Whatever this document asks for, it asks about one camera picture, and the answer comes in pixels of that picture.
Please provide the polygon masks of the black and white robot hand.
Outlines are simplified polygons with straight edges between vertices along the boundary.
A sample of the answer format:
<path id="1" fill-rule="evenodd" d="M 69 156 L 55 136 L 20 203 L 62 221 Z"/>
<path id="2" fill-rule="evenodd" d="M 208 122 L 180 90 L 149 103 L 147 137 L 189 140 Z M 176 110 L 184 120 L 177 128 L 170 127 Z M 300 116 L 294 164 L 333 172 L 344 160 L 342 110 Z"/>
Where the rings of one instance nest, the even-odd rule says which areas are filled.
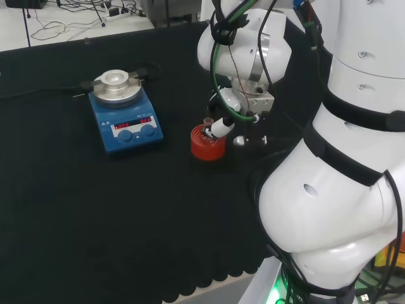
<path id="1" fill-rule="evenodd" d="M 209 101 L 201 133 L 214 141 L 231 136 L 238 147 L 263 148 L 270 142 L 265 122 L 274 102 L 268 92 L 243 94 L 236 88 L 219 87 Z"/>

